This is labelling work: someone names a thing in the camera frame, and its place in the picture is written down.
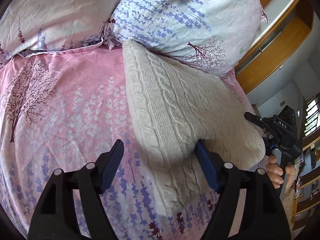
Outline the beige knit sleeve forearm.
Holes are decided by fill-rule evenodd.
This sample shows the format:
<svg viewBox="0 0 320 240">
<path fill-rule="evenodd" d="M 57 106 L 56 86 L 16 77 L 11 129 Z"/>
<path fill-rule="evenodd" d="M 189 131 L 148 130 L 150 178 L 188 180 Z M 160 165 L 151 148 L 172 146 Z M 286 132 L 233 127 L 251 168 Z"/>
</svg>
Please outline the beige knit sleeve forearm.
<svg viewBox="0 0 320 240">
<path fill-rule="evenodd" d="M 292 219 L 292 205 L 295 197 L 295 191 L 293 187 L 291 187 L 288 192 L 283 196 L 282 205 L 286 214 L 286 218 L 290 227 L 290 231 L 293 229 Z"/>
</svg>

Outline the person right hand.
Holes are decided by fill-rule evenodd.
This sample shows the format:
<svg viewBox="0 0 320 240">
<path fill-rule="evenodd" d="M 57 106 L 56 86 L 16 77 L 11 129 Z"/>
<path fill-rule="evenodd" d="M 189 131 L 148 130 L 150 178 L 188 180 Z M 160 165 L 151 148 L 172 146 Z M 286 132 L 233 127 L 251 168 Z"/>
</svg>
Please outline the person right hand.
<svg viewBox="0 0 320 240">
<path fill-rule="evenodd" d="M 280 188 L 283 185 L 284 180 L 281 177 L 284 174 L 284 171 L 280 168 L 280 166 L 276 163 L 277 158 L 274 155 L 270 155 L 268 158 L 268 164 L 266 165 L 266 171 L 268 177 L 272 181 L 272 184 L 275 189 Z M 285 192 L 287 192 L 293 184 L 296 175 L 296 168 L 293 165 L 287 165 L 285 167 L 285 173 L 287 175 L 287 182 L 285 184 Z"/>
</svg>

